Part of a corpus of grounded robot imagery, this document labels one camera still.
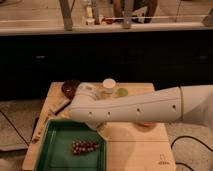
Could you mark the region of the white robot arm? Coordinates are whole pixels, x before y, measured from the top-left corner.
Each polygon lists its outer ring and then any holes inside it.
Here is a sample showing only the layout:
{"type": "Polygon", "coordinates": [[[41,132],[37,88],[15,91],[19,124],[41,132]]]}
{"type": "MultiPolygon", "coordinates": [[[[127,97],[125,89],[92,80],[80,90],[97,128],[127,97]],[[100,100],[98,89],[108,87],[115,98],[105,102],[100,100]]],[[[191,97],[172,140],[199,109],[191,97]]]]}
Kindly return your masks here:
{"type": "Polygon", "coordinates": [[[92,124],[93,129],[104,122],[182,122],[205,126],[213,133],[213,85],[101,99],[94,85],[81,83],[68,110],[73,121],[92,124]]]}

